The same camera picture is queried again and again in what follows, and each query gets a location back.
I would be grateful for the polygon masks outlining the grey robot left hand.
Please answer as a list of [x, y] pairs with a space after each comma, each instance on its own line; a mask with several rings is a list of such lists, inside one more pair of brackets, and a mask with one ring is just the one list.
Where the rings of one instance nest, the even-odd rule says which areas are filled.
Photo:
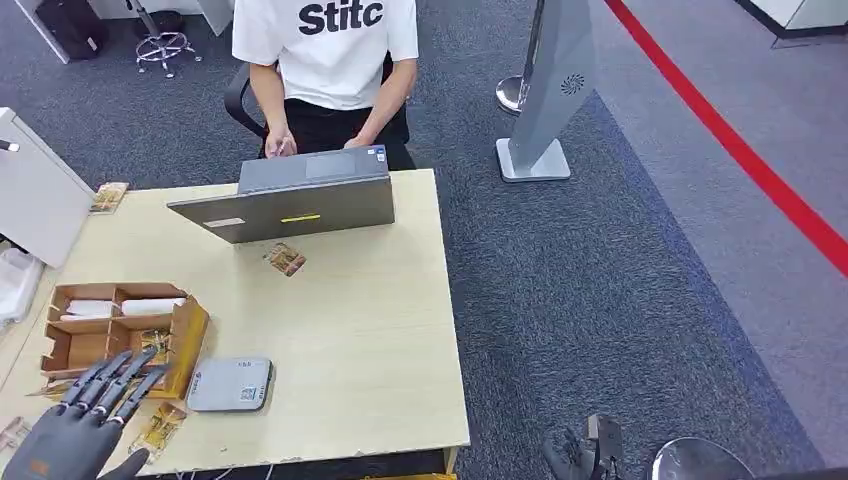
[[4, 479], [133, 479], [150, 457], [142, 447], [103, 473], [124, 427], [166, 375], [168, 364], [147, 368], [153, 350], [124, 351], [82, 373], [61, 400], [32, 426], [7, 463]]

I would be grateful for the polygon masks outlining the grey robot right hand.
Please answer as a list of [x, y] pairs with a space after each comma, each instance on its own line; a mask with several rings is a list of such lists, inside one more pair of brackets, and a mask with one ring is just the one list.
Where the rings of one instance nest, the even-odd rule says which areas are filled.
[[543, 457], [555, 479], [589, 480], [594, 457], [569, 427], [549, 430], [542, 441]]

